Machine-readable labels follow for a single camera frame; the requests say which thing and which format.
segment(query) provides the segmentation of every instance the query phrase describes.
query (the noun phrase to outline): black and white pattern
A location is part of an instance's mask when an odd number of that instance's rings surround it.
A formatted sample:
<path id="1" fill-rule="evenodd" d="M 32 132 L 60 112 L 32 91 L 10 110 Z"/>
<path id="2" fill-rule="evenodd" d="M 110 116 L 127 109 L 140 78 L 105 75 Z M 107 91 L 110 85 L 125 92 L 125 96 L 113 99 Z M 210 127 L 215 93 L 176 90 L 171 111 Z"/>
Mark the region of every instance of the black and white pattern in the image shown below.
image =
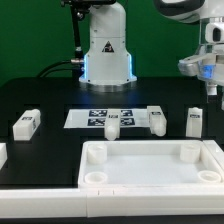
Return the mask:
<path id="1" fill-rule="evenodd" d="M 121 118 L 121 126 L 134 126 L 134 118 Z"/>
<path id="2" fill-rule="evenodd" d="M 89 117 L 106 117 L 107 110 L 90 110 Z"/>
<path id="3" fill-rule="evenodd" d="M 34 120 L 33 120 L 33 130 L 35 130 L 36 127 L 37 127 L 37 125 L 36 125 L 36 121 L 35 121 L 35 119 L 34 119 Z"/>
<path id="4" fill-rule="evenodd" d="M 109 115 L 108 117 L 111 118 L 111 119 L 117 119 L 118 115 Z"/>
<path id="5" fill-rule="evenodd" d="M 23 117 L 22 120 L 23 121 L 31 121 L 33 118 L 32 117 Z"/>
<path id="6" fill-rule="evenodd" d="M 121 117 L 133 117 L 132 110 L 121 110 Z"/>
<path id="7" fill-rule="evenodd" d="M 92 118 L 88 119 L 89 127 L 103 127 L 105 124 L 105 118 Z"/>

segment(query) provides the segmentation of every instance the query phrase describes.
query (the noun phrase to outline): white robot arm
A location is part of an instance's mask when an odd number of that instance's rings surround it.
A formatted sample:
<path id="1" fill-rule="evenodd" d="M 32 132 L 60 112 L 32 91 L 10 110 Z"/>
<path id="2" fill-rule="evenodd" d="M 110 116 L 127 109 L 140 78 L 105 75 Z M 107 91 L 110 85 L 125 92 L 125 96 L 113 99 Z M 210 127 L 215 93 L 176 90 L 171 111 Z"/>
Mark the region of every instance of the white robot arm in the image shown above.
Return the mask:
<path id="1" fill-rule="evenodd" d="M 224 1 L 153 0 L 165 17 L 183 23 L 200 20 L 200 42 L 195 55 L 180 60 L 183 75 L 205 81 L 208 96 L 216 95 L 216 85 L 224 87 Z"/>
<path id="2" fill-rule="evenodd" d="M 116 92 L 135 85 L 132 57 L 126 50 L 126 12 L 116 0 L 62 0 L 70 5 L 77 75 L 84 88 Z M 82 52 L 78 21 L 90 14 L 90 49 Z"/>

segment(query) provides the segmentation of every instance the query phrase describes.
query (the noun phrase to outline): black table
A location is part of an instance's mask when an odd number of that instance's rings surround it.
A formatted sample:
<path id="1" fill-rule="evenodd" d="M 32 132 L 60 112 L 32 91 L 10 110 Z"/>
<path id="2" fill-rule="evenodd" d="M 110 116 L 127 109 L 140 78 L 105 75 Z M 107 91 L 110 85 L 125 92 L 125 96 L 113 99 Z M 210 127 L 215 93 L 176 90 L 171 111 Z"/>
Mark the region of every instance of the black table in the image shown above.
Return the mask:
<path id="1" fill-rule="evenodd" d="M 14 79 L 0 88 L 0 142 L 8 161 L 0 171 L 0 189 L 76 188 L 82 144 L 105 140 L 103 129 L 63 129 L 69 109 L 146 108 L 160 105 L 168 121 L 158 138 L 148 128 L 121 129 L 120 140 L 186 139 L 188 108 L 203 109 L 202 139 L 224 145 L 220 98 L 207 104 L 204 83 L 188 78 L 141 78 L 135 89 L 97 93 L 69 78 Z M 39 109 L 41 125 L 29 142 L 15 142 L 12 126 L 25 110 Z M 0 220 L 2 223 L 223 223 L 224 216 L 161 216 Z"/>

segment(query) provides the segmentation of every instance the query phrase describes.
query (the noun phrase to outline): white tray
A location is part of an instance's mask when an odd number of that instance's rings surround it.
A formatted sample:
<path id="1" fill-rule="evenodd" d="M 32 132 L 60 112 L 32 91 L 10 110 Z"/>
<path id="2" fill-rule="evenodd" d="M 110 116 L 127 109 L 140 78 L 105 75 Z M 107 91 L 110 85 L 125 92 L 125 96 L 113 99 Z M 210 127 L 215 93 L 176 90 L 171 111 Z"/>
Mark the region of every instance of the white tray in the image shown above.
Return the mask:
<path id="1" fill-rule="evenodd" d="M 195 144 L 201 148 L 199 161 L 183 162 L 181 146 Z M 98 146 L 107 148 L 107 161 L 91 164 L 88 149 Z M 78 183 L 81 188 L 194 186 L 201 185 L 198 173 L 203 170 L 214 171 L 224 179 L 222 168 L 201 141 L 87 142 L 83 146 Z M 91 174 L 97 178 L 98 172 L 107 177 L 106 183 L 99 183 L 99 179 L 85 180 Z"/>

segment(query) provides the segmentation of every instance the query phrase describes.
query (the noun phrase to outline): green wall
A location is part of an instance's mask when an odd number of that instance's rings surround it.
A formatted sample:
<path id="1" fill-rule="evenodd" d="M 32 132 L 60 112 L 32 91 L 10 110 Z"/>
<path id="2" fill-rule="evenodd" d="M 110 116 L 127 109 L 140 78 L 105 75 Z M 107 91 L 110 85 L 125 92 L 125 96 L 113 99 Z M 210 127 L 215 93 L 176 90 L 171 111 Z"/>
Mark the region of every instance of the green wall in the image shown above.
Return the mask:
<path id="1" fill-rule="evenodd" d="M 162 17 L 151 0 L 129 0 L 126 12 L 127 49 L 136 75 L 179 76 L 176 64 L 196 50 L 199 27 Z M 81 23 L 86 51 L 88 29 L 87 18 Z M 33 77 L 51 63 L 70 59 L 73 50 L 69 8 L 61 8 L 60 0 L 0 0 L 0 85 Z"/>

